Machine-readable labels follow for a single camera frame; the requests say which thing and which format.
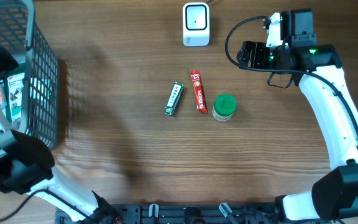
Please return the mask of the green lid jar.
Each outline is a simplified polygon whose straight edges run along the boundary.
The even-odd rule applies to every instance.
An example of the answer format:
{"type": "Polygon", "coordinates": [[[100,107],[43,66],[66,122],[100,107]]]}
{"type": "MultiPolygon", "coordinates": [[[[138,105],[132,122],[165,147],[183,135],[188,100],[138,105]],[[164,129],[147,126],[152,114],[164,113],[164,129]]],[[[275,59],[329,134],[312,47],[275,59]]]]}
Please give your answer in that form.
{"type": "Polygon", "coordinates": [[[212,116],[218,121],[225,122],[231,119],[236,109],[236,99],[230,94],[222,94],[214,102],[212,116]]]}

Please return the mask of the red coffee stick sachet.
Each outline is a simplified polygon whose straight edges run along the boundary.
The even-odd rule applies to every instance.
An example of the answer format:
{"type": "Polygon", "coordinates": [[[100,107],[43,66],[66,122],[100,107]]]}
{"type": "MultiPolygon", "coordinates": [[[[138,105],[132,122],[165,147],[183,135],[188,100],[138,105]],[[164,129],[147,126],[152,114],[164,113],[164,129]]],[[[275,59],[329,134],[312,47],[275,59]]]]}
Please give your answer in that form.
{"type": "Polygon", "coordinates": [[[196,108],[200,113],[207,114],[208,109],[204,98],[203,84],[201,81],[201,73],[199,70],[191,71],[190,77],[196,100],[196,108]]]}

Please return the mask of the green white gum pack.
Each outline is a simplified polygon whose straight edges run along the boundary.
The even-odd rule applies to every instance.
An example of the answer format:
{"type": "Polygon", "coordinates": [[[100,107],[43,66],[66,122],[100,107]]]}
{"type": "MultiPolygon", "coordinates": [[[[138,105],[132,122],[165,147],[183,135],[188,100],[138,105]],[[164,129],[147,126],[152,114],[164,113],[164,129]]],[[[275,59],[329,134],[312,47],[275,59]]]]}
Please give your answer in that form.
{"type": "Polygon", "coordinates": [[[176,110],[177,104],[183,92],[183,84],[175,82],[173,84],[170,96],[165,106],[165,114],[172,116],[176,110]]]}

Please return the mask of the green 3M sponge pack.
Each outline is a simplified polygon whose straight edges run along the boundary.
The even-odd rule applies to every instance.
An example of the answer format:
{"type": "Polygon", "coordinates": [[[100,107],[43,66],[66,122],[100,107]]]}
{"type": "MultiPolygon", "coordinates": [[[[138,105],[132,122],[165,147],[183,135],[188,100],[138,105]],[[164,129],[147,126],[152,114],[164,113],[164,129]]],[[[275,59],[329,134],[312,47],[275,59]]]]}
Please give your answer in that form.
{"type": "Polygon", "coordinates": [[[17,73],[6,79],[7,113],[12,127],[20,128],[22,118],[22,90],[25,73],[17,73]]]}

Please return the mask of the red white snack packet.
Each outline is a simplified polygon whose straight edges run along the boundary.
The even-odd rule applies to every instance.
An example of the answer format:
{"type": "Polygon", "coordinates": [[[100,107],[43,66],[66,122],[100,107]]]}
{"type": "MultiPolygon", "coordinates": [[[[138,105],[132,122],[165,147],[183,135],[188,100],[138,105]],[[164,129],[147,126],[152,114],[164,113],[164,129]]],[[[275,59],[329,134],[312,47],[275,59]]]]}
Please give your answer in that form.
{"type": "Polygon", "coordinates": [[[0,108],[4,115],[6,115],[7,100],[4,91],[4,85],[0,84],[0,108]]]}

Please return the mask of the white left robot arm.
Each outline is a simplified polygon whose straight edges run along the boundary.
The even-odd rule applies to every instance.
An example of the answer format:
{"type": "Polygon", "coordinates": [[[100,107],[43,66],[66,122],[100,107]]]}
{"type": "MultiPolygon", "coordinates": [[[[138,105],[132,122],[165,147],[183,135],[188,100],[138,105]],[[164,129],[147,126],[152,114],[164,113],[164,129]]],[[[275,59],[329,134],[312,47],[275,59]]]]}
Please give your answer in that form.
{"type": "Polygon", "coordinates": [[[0,192],[39,197],[73,223],[120,223],[104,198],[62,174],[50,147],[57,140],[58,67],[32,54],[23,72],[0,47],[0,192]]]}

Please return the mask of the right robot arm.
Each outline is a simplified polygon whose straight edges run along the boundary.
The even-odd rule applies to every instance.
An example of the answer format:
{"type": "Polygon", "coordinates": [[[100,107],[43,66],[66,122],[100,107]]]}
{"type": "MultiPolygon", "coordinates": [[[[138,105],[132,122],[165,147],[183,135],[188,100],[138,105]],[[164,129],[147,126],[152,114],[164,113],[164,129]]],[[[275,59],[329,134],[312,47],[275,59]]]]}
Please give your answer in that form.
{"type": "Polygon", "coordinates": [[[328,149],[330,172],[309,191],[278,197],[275,219],[301,223],[358,217],[358,112],[335,48],[245,41],[234,63],[244,70],[290,74],[309,101],[328,149]]]}

